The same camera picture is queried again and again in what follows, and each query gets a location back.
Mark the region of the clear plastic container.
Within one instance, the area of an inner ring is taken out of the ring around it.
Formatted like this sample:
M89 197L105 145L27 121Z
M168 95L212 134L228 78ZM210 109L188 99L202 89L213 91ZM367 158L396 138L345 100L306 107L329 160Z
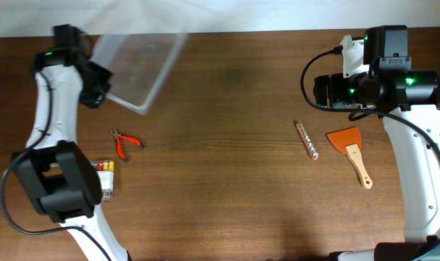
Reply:
M113 34L99 37L91 60L111 73L107 98L146 115L176 63L184 33Z

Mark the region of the clear case of coloured bits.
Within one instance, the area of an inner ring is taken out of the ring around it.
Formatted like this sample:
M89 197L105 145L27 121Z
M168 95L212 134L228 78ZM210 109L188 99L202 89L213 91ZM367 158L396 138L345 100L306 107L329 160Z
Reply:
M102 200L110 200L114 194L115 162L112 160L91 162L91 166L97 171L99 176Z

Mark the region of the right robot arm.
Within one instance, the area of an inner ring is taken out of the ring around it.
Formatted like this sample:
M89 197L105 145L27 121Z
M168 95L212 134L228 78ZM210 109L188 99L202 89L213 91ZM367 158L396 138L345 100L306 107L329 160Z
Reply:
M344 36L333 53L343 70L316 77L314 108L351 121L377 115L388 133L402 187L404 241L333 252L331 260L440 260L440 78L414 70L404 25Z

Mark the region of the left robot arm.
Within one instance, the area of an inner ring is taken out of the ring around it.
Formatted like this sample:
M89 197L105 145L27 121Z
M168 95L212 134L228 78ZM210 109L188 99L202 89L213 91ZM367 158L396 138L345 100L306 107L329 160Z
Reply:
M112 74L92 62L90 38L80 28L56 25L53 33L55 45L33 62L35 121L25 149L12 155L1 178L1 207L7 207L4 186L13 172L35 211L57 225L42 234L68 231L88 260L130 260L101 208L99 174L77 142L79 104L97 108Z

